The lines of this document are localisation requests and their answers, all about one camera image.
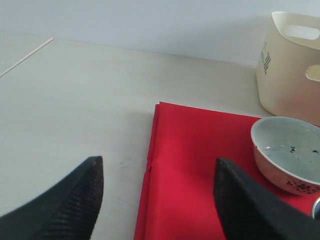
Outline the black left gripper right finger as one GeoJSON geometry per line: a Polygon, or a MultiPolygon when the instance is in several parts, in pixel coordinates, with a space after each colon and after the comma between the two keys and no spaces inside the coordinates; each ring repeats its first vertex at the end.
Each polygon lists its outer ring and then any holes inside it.
{"type": "Polygon", "coordinates": [[[318,219],[278,198],[232,160],[216,160],[213,198],[228,240],[320,238],[318,219]]]}

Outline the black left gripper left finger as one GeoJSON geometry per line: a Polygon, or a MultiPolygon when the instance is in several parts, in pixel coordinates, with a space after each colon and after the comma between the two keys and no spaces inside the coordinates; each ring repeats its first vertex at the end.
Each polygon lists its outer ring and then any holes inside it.
{"type": "Polygon", "coordinates": [[[38,197],[1,216],[2,240],[89,240],[104,195],[101,156],[91,156],[38,197]]]}

